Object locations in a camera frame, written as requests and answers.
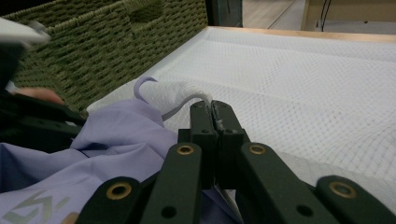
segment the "green wicker basket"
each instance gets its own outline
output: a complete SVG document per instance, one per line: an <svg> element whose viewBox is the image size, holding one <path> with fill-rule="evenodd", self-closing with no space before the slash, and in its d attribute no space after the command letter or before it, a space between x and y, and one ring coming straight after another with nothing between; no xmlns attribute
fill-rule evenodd
<svg viewBox="0 0 396 224"><path fill-rule="evenodd" d="M21 60L17 86L53 89L78 112L140 76L207 23L205 0L58 0L5 19L39 21L52 37Z"/></svg>

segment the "human hand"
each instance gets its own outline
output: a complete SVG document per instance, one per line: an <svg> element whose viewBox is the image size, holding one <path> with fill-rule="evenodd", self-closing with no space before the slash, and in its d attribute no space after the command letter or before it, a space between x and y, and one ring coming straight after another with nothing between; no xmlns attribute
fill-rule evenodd
<svg viewBox="0 0 396 224"><path fill-rule="evenodd" d="M58 105L63 105L64 101L54 91L45 88L21 88L12 93L30 96L39 100L53 102Z"/></svg>

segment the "printed logo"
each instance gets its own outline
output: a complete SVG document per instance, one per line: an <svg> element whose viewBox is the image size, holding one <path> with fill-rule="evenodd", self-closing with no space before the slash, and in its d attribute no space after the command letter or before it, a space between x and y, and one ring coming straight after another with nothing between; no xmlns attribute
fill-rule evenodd
<svg viewBox="0 0 396 224"><path fill-rule="evenodd" d="M47 223L50 220L53 213L58 212L65 204L70 200L69 197L65 197L56 203L55 207L52 207L52 196L42 197L39 196L44 193L45 190L41 190L38 193L32 195L25 201L19 203L11 211L7 212L3 216L3 220L6 220L13 224L25 224L29 223L33 218L40 216L41 210L41 222ZM26 212L22 215L21 210L28 208L30 212Z"/></svg>

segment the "floor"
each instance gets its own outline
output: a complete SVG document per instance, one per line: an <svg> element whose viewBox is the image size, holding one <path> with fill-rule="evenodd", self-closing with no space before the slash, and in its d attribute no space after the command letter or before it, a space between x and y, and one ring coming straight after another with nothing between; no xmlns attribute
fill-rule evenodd
<svg viewBox="0 0 396 224"><path fill-rule="evenodd" d="M300 30L304 3L305 0L243 0L244 27ZM324 31L396 35L396 22L326 21Z"/></svg>

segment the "quilted white surface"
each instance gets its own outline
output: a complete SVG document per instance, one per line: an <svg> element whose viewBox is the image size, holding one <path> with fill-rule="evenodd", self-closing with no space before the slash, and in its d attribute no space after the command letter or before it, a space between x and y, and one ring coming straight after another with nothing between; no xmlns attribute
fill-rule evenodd
<svg viewBox="0 0 396 224"><path fill-rule="evenodd" d="M304 181L342 175L396 213L396 45L209 28L149 69L231 105ZM165 122L189 128L188 106Z"/></svg>

